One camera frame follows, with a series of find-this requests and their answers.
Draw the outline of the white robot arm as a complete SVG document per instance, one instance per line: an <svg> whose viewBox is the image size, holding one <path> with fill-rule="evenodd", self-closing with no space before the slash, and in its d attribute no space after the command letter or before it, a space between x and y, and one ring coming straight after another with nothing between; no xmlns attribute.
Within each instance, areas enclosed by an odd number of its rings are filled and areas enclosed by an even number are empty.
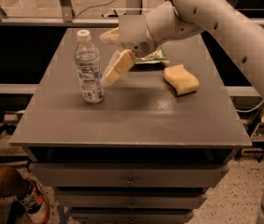
<svg viewBox="0 0 264 224"><path fill-rule="evenodd" d="M115 52L103 72L102 84L115 83L135 64L167 41L208 32L229 55L264 100L264 28L237 11L227 0L166 0L148 11L139 28L125 17L118 27L100 35Z"/></svg>

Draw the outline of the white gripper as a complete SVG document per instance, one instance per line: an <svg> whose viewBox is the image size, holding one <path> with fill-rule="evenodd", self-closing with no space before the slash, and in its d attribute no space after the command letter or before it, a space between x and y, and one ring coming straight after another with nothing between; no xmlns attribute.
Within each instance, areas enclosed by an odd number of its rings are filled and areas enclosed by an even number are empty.
<svg viewBox="0 0 264 224"><path fill-rule="evenodd" d="M148 24L147 15L123 15L118 18L117 28L100 34L103 43L126 48L112 55L101 78L104 87L111 86L128 72L135 65L136 56L145 57L156 50Z"/></svg>

